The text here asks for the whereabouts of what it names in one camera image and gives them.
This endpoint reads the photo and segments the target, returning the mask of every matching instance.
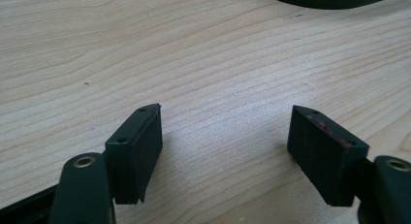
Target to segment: metal rivet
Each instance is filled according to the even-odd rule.
[[[73,164],[76,168],[86,168],[96,162],[96,159],[91,156],[81,157]]]
[[[399,160],[389,159],[386,161],[386,164],[398,171],[411,172],[410,166],[408,166],[407,164],[404,164],[403,162]]]

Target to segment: wooden surface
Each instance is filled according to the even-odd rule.
[[[0,208],[162,105],[146,202],[118,223],[357,223],[286,150],[294,104],[411,160],[411,0],[0,0]]]

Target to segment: wood grain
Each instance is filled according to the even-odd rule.
[[[0,0],[0,207],[162,105],[146,202],[117,223],[357,223],[288,154],[291,107],[411,160],[411,0]]]

